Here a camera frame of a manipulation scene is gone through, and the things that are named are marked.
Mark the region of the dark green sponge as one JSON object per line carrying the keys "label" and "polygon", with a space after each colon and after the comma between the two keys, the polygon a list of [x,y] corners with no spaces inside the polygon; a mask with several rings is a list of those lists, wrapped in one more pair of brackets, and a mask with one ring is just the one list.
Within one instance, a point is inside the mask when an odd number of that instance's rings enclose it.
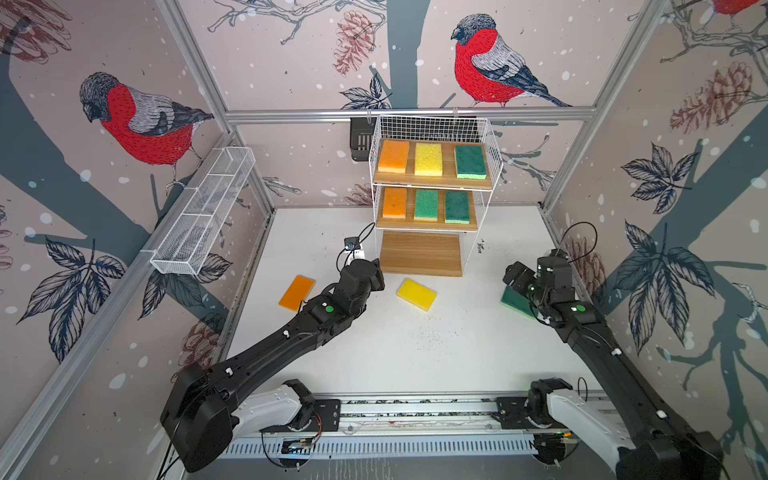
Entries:
{"label": "dark green sponge", "polygon": [[470,223],[470,202],[467,192],[447,191],[445,194],[445,222],[468,225]]}
{"label": "dark green sponge", "polygon": [[515,291],[511,286],[505,287],[500,303],[503,306],[509,309],[512,309],[528,318],[531,318],[531,319],[537,318],[537,312],[532,307],[530,300],[527,297],[525,297],[523,294],[520,294],[517,291]]}

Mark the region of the yellow sponge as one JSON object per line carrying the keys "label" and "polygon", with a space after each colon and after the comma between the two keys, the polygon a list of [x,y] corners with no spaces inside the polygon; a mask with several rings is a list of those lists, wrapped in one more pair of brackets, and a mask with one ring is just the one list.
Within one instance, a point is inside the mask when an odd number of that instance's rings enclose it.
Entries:
{"label": "yellow sponge", "polygon": [[417,143],[415,145],[414,174],[423,177],[443,175],[442,146],[439,143]]}
{"label": "yellow sponge", "polygon": [[420,310],[428,312],[437,298],[437,293],[410,278],[406,278],[397,290],[397,296]]}

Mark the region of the orange sponge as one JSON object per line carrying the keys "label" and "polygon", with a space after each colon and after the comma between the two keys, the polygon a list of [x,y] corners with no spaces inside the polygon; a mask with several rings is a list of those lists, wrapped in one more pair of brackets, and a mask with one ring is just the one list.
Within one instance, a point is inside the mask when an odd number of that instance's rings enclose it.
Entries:
{"label": "orange sponge", "polygon": [[298,312],[314,285],[314,279],[297,275],[279,300],[278,305],[290,311]]}
{"label": "orange sponge", "polygon": [[401,187],[386,187],[382,203],[384,219],[402,220],[406,218],[408,190]]}
{"label": "orange sponge", "polygon": [[384,140],[380,150],[378,171],[404,174],[408,162],[409,148],[410,143],[408,141]]}

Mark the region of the dark green sponge front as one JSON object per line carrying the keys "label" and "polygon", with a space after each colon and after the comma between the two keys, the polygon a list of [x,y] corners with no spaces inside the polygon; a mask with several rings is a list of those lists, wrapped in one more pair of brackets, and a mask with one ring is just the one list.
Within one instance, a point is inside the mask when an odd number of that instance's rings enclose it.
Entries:
{"label": "dark green sponge front", "polygon": [[447,191],[445,194],[445,222],[468,225],[470,223],[470,202],[467,192]]}

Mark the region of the light green sponge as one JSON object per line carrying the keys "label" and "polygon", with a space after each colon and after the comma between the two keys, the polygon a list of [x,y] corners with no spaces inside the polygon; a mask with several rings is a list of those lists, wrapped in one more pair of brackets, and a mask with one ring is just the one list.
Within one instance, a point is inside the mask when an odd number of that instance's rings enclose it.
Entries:
{"label": "light green sponge", "polygon": [[414,220],[437,222],[439,213],[439,194],[437,190],[418,189],[414,203]]}

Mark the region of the dark green sponge carried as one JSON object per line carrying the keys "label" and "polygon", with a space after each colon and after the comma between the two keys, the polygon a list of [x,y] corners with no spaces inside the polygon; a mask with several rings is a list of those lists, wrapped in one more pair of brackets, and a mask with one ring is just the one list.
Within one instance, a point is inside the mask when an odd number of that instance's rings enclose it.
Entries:
{"label": "dark green sponge carried", "polygon": [[487,168],[483,147],[479,145],[457,145],[454,149],[456,176],[459,179],[485,180]]}

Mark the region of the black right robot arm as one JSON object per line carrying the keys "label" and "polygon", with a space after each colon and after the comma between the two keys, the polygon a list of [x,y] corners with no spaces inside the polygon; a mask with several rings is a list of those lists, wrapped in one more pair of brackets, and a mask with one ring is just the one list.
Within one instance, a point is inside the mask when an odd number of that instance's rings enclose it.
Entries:
{"label": "black right robot arm", "polygon": [[590,369],[621,419],[611,421],[571,384],[548,378],[531,383],[522,421],[568,428],[619,479],[726,476],[720,443],[673,411],[618,346],[604,317],[577,297],[565,253],[553,249],[535,268],[515,262],[503,282],[503,304],[552,328]]}

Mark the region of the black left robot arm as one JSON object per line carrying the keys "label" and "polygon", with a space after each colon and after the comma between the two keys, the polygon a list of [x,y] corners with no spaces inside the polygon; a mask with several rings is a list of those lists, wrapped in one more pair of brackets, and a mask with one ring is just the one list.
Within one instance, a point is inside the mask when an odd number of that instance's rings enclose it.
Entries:
{"label": "black left robot arm", "polygon": [[238,435],[304,426],[313,415],[314,398],[298,380],[258,395],[250,414],[237,411],[283,368],[347,330],[365,312],[370,294],[384,288],[379,260],[355,259],[340,271],[337,282],[255,345],[207,368],[198,363],[182,368],[160,422],[185,470],[207,467]]}

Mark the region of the middle wooden shelf board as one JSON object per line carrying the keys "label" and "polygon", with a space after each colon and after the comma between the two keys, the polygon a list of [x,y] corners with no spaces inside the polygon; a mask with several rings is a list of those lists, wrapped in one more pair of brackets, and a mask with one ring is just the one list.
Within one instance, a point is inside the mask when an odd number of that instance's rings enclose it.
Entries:
{"label": "middle wooden shelf board", "polygon": [[[376,213],[375,222],[378,228],[388,230],[426,230],[426,231],[441,231],[441,232],[476,232],[478,230],[478,220],[475,207],[475,198],[471,191],[464,190],[445,190],[445,189],[429,189],[437,190],[439,194],[439,213],[437,222],[420,222],[414,220],[414,203],[416,191],[418,189],[426,188],[406,188],[408,190],[407,195],[407,210],[406,218],[402,220],[384,219],[382,217],[382,203],[384,200],[384,189],[386,187],[380,186],[377,188],[375,194],[374,209]],[[470,202],[470,223],[468,225],[459,224],[447,224],[445,222],[445,194],[447,191],[464,191],[468,193]]]}

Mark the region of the black box behind shelf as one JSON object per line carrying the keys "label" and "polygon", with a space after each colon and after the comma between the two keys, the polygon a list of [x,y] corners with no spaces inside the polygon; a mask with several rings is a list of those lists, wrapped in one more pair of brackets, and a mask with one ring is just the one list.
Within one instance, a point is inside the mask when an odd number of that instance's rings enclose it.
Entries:
{"label": "black box behind shelf", "polygon": [[368,162],[376,118],[350,119],[349,149],[354,162]]}

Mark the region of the perforated metal vent strip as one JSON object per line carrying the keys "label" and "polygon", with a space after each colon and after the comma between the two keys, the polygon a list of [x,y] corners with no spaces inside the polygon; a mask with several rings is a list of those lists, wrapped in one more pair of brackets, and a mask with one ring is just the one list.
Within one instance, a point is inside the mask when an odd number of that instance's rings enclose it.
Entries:
{"label": "perforated metal vent strip", "polygon": [[331,436],[313,449],[289,448],[285,441],[247,438],[234,441],[219,458],[272,460],[331,460],[371,458],[417,458],[450,456],[536,455],[530,434]]}

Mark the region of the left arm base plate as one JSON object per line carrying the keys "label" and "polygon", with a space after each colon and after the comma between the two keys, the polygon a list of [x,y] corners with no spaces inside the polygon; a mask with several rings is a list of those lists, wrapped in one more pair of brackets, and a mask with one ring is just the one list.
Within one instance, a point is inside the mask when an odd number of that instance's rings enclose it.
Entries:
{"label": "left arm base plate", "polygon": [[284,432],[337,432],[341,417],[341,401],[338,399],[315,400],[311,405],[303,405],[288,424],[280,426]]}

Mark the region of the aluminium mounting rail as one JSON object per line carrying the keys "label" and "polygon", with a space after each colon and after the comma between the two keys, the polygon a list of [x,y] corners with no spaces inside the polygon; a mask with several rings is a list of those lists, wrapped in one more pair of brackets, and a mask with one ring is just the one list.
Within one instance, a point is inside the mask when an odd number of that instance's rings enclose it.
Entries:
{"label": "aluminium mounting rail", "polygon": [[[239,407],[238,414],[250,414],[258,395],[271,391],[250,395]],[[641,398],[620,405],[615,397],[607,400],[584,399],[573,389],[544,384],[536,385],[521,397],[528,398],[527,409],[532,420],[553,420],[580,437],[597,433],[601,437],[614,436],[624,442],[637,442],[640,432],[653,436],[660,432],[662,424],[671,417],[669,411]],[[426,431],[502,429],[490,416],[496,411],[495,399],[338,400],[341,401],[338,431],[349,434],[359,430],[385,431],[394,428]],[[279,427],[264,428],[235,438],[260,431],[280,431]]]}

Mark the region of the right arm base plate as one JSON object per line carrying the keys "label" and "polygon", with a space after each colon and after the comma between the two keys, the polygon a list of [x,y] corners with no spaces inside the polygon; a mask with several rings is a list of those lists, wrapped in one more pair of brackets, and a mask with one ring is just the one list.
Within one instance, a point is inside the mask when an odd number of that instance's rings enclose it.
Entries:
{"label": "right arm base plate", "polygon": [[552,430],[568,431],[568,428],[553,420],[538,422],[532,420],[528,413],[528,398],[521,396],[503,396],[495,399],[496,411],[490,414],[503,430]]}

